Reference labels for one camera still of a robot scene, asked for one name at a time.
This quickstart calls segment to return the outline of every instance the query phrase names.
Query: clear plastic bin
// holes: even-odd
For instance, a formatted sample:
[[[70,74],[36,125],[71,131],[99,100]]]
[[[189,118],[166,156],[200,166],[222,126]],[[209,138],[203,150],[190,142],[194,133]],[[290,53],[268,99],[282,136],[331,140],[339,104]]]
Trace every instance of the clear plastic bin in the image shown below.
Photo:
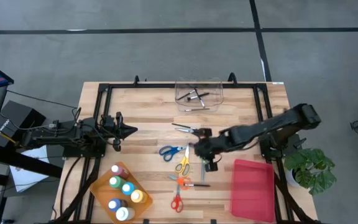
[[[175,101],[178,110],[183,112],[216,111],[223,103],[222,81],[218,78],[206,81],[178,80],[175,82]]]

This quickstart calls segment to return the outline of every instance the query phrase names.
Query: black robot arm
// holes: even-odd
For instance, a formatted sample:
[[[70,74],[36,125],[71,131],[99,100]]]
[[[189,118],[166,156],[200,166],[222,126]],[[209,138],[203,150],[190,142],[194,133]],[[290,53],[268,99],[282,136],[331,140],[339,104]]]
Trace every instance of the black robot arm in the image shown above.
[[[94,118],[61,123],[54,121],[52,128],[31,129],[23,135],[21,146],[28,149],[61,145],[65,148],[65,157],[98,157],[104,155],[106,144],[120,151],[120,139],[136,131],[137,128],[124,124],[122,114],[117,112],[116,122],[111,116],[102,116],[100,122]],[[114,138],[114,141],[109,142],[109,138]]]
[[[271,145],[282,146],[288,138],[301,129],[313,129],[321,122],[320,117],[313,106],[299,104],[284,113],[250,126],[239,125],[224,129],[218,137],[211,138],[210,129],[200,129],[200,133],[208,133],[200,136],[194,144],[195,154],[209,161],[207,171],[216,171],[217,163],[213,162],[216,154],[246,150],[245,147],[254,138],[269,138]]]

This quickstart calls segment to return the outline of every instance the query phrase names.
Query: white paper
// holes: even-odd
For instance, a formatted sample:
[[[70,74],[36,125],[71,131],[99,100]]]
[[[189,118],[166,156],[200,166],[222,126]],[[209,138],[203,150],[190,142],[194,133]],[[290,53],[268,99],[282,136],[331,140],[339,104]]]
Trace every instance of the white paper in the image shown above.
[[[27,150],[26,152],[22,152],[22,154],[36,159],[43,158],[39,160],[49,163],[49,160],[47,158],[48,157],[47,146],[42,146],[41,148],[38,149]],[[16,186],[17,192],[23,192],[29,189],[30,187],[32,187],[33,185],[35,185],[36,182],[44,180],[45,178],[48,177],[47,175],[38,174],[14,166],[10,166],[10,168],[15,185],[22,185],[22,186]]]

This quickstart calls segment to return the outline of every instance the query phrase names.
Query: yellow scissors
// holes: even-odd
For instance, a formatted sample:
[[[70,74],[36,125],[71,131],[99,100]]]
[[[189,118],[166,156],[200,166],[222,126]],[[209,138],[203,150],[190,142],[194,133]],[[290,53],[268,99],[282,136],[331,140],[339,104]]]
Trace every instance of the yellow scissors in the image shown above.
[[[175,167],[175,172],[180,173],[182,176],[186,177],[190,172],[189,164],[189,145],[187,144],[185,156],[181,162]]]

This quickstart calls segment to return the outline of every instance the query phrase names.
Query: transparent orange tray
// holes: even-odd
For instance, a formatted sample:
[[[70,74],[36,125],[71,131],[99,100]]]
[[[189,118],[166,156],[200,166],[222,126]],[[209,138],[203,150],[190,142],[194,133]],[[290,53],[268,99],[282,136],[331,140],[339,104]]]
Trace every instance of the transparent orange tray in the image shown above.
[[[131,200],[130,195],[124,195],[121,189],[114,189],[110,186],[109,180],[114,175],[111,170],[108,170],[105,174],[103,174],[99,179],[91,184],[89,189],[91,190],[94,197],[98,200],[98,202],[103,207],[104,211],[109,215],[110,219],[113,223],[132,223],[136,218],[138,218],[150,205],[153,203],[153,199],[150,197],[150,194],[146,192],[146,190],[138,183],[135,177],[131,174],[131,171],[124,165],[123,162],[117,162],[120,166],[123,166],[128,172],[129,177],[126,179],[128,182],[132,182],[137,189],[145,192],[147,194],[147,201],[145,203],[135,203]],[[116,213],[110,211],[108,204],[111,199],[119,198],[128,202],[128,207],[131,207],[135,210],[135,217],[131,220],[127,221],[119,221],[116,218]]]

